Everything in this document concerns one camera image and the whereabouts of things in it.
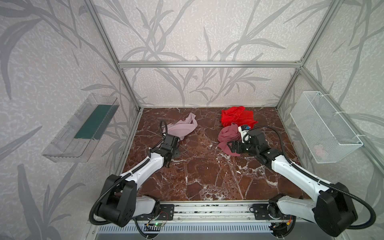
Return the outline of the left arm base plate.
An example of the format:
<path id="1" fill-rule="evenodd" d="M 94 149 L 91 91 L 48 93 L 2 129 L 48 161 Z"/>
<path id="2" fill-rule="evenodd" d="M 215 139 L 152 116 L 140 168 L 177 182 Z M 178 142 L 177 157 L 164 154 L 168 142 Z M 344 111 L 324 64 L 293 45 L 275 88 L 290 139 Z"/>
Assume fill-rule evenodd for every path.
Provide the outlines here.
<path id="1" fill-rule="evenodd" d="M 138 221 L 149 221 L 155 219 L 156 221 L 172 221 L 175 213 L 175 205 L 173 204 L 160 204 L 156 205 L 155 209 L 149 214 L 143 214 L 136 217 Z"/>

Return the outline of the light pink cloth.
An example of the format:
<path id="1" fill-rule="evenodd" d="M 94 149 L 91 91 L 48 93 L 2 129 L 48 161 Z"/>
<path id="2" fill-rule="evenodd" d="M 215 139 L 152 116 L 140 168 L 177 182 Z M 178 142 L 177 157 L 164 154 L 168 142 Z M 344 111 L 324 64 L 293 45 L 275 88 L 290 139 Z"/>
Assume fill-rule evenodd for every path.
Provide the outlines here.
<path id="1" fill-rule="evenodd" d="M 182 141 L 188 134 L 192 133 L 197 126 L 196 115 L 190 113 L 185 120 L 179 120 L 175 124 L 169 124 L 168 134 L 176 136 Z"/>

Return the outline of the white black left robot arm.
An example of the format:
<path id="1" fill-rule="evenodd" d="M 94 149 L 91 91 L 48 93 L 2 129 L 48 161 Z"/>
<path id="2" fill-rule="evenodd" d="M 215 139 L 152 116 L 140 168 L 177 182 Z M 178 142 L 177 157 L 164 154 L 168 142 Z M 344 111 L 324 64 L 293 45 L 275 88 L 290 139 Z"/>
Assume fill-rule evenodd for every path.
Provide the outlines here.
<path id="1" fill-rule="evenodd" d="M 162 142 L 133 169 L 121 174 L 110 175 L 102 188 L 99 198 L 92 206 L 89 221 L 95 226 L 115 224 L 126 226 L 131 220 L 144 217 L 157 217 L 160 214 L 160 202 L 151 197 L 138 197 L 138 189 L 152 174 L 179 154 L 180 138 L 164 135 Z"/>

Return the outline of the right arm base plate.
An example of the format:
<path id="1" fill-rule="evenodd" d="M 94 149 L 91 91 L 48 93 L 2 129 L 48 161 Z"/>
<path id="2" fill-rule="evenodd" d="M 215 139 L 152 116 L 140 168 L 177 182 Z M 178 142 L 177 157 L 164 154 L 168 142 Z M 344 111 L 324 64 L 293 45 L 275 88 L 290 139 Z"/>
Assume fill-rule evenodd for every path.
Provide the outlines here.
<path id="1" fill-rule="evenodd" d="M 253 204 L 249 208 L 256 220 L 281 220 L 281 213 L 270 204 Z"/>

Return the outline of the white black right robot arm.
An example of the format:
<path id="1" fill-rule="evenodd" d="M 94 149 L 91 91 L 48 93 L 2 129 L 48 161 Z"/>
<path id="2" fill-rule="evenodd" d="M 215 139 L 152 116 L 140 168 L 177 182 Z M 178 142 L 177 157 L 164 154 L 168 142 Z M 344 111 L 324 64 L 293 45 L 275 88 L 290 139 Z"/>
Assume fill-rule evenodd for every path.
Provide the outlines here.
<path id="1" fill-rule="evenodd" d="M 308 199 L 297 199 L 278 195 L 270 199 L 274 213 L 315 223 L 332 237 L 339 236 L 358 219 L 352 199 L 345 195 L 348 192 L 346 186 L 341 183 L 332 185 L 290 161 L 282 151 L 268 145 L 262 131 L 252 130 L 247 125 L 239 127 L 238 131 L 241 140 L 228 143 L 232 153 L 255 157 L 263 166 L 284 176 L 309 196 Z"/>

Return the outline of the dark pink cloth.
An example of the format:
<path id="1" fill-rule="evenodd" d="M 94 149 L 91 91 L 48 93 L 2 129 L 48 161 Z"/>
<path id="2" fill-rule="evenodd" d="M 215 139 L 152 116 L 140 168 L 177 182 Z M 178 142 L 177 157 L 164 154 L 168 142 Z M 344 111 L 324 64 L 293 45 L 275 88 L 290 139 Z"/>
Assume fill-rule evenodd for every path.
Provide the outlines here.
<path id="1" fill-rule="evenodd" d="M 238 130 L 238 125 L 232 123 L 230 126 L 224 127 L 218 135 L 218 147 L 227 155 L 239 157 L 240 154 L 232 153 L 227 143 L 231 141 L 239 141 L 241 139 L 241 134 Z"/>

